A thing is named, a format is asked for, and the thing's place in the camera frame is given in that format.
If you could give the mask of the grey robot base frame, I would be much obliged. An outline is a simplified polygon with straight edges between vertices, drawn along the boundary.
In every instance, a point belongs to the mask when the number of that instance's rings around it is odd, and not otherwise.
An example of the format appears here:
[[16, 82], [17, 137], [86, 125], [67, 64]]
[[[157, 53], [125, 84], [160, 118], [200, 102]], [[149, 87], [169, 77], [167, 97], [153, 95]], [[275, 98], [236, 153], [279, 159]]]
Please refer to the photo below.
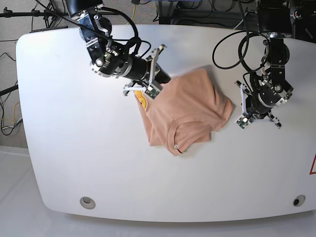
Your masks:
[[160, 25], [177, 24], [184, 20], [201, 20], [207, 18], [212, 12], [212, 7], [201, 9], [202, 1], [158, 0], [155, 3], [157, 21]]

